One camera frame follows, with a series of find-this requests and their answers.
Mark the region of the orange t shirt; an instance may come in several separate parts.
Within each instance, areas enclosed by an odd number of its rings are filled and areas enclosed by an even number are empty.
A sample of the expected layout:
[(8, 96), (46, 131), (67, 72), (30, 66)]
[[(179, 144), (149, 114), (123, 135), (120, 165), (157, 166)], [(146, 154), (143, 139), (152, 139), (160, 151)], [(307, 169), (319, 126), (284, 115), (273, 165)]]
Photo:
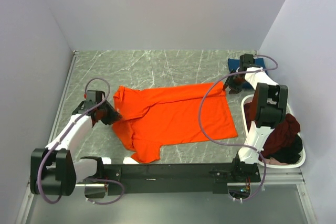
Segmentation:
[(112, 128), (138, 163), (160, 159), (160, 148), (235, 138), (238, 133), (223, 83), (131, 89), (120, 86), (113, 96), (122, 119)]

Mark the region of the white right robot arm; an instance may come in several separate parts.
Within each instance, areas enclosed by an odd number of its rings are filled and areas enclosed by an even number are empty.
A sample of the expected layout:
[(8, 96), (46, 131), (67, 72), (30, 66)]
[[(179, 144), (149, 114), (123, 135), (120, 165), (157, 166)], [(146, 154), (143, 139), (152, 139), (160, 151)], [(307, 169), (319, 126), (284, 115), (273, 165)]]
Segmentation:
[(245, 82), (254, 88), (254, 95), (249, 110), (250, 129), (244, 146), (238, 151), (240, 163), (230, 169), (232, 179), (238, 182), (249, 175), (248, 167), (258, 163), (268, 136), (284, 121), (288, 100), (288, 87), (273, 81), (263, 68), (232, 71), (223, 88), (238, 93)]

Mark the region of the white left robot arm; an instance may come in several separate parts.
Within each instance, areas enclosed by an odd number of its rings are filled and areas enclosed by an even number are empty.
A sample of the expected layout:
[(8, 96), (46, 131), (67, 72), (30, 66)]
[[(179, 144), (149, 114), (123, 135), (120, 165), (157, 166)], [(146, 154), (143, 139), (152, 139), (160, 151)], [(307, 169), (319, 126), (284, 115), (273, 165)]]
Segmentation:
[(74, 109), (66, 127), (44, 148), (33, 150), (30, 158), (30, 191), (38, 195), (40, 189), (45, 196), (69, 196), (76, 183), (89, 179), (99, 183), (105, 170), (101, 157), (85, 156), (74, 162), (72, 153), (91, 131), (102, 122), (112, 125), (122, 116), (113, 106), (104, 101), (96, 107), (94, 101), (82, 101)]

